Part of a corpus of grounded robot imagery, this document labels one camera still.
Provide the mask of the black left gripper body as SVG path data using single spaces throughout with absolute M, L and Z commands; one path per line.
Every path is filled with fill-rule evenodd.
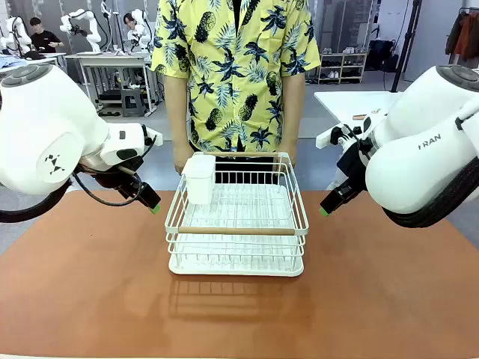
M 132 184 L 143 182 L 137 170 L 143 165 L 142 157 L 137 156 L 133 159 L 115 165 L 106 172 L 94 174 L 93 178 L 104 188 L 114 189 L 119 192 L 125 200 L 132 199 L 130 197 L 130 187 Z

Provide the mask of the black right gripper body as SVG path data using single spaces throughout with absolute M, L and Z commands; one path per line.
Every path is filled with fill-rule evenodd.
M 335 191 L 339 195 L 357 195 L 367 191 L 366 167 L 369 162 L 368 154 L 361 151 L 360 143 L 356 140 L 349 140 L 343 145 L 344 153 L 338 160 L 337 167 L 346 179 L 342 179 Z

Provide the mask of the person's right hand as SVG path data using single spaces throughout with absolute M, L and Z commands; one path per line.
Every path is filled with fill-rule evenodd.
M 188 159 L 194 154 L 194 149 L 188 142 L 173 143 L 173 161 L 175 171 L 181 175 Z

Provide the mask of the person's left hand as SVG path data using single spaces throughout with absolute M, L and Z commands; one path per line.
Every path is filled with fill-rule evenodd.
M 278 153 L 277 171 L 287 173 L 291 172 L 296 166 L 297 140 L 282 141 L 276 152 Z

